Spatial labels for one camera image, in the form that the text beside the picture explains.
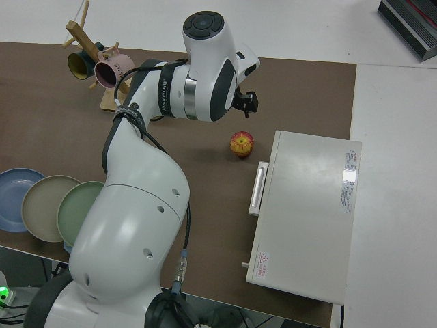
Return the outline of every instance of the brown table mat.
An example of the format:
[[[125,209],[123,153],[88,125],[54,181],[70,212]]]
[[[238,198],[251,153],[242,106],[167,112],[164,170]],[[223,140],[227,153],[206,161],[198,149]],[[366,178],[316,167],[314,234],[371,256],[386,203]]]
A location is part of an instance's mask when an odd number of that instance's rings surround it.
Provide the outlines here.
[[[104,90],[89,90],[66,59],[70,46],[0,42],[0,172],[28,167],[46,176],[104,182],[101,154],[112,113],[99,109]],[[139,65],[147,58],[177,59],[183,53],[123,51]],[[276,130],[348,139],[356,66],[262,59],[242,85],[256,91],[259,112],[244,118],[234,109],[215,123],[165,118],[150,132],[179,163],[191,186],[192,226],[183,291],[207,299],[329,327],[332,305],[245,282],[257,219],[247,214],[257,164],[268,161]],[[249,158],[229,150],[237,131],[255,139]],[[184,225],[163,268],[170,286],[182,247]],[[0,245],[67,261],[61,243],[29,233],[0,232]]]

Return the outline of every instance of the green light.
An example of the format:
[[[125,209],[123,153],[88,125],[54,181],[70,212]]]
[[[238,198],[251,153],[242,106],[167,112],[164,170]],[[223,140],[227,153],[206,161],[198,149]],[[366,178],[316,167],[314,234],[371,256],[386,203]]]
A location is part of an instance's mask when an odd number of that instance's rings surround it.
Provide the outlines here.
[[[9,289],[5,286],[0,286],[0,300],[5,300],[9,296]]]

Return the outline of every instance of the sticker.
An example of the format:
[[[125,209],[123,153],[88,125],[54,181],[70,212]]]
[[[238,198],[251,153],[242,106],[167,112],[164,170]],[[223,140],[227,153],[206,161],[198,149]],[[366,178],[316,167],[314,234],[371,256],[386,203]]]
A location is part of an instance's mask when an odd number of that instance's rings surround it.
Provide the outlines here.
[[[343,182],[341,184],[340,209],[344,213],[352,213],[353,196],[356,184],[356,160],[358,153],[355,150],[349,150],[345,155],[345,164],[343,170]]]
[[[264,251],[258,253],[258,261],[257,261],[257,278],[265,279],[267,275],[267,267],[268,261],[270,259],[270,254]]]

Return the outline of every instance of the red apple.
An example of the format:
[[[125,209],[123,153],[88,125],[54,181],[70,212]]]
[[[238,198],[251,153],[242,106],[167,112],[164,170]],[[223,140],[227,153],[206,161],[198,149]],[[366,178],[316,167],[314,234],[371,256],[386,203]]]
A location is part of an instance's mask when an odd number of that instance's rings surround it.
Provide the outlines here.
[[[232,152],[240,158],[250,155],[253,149],[253,137],[249,132],[239,131],[231,137]]]

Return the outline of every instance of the beige plate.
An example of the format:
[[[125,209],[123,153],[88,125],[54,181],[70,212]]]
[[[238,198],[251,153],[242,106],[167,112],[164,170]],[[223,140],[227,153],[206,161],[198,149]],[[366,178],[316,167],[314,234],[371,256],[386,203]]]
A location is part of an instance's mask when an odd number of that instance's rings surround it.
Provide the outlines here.
[[[57,229],[57,210],[66,193],[79,183],[69,176],[48,176],[35,183],[21,204],[21,216],[28,231],[43,241],[62,241]]]

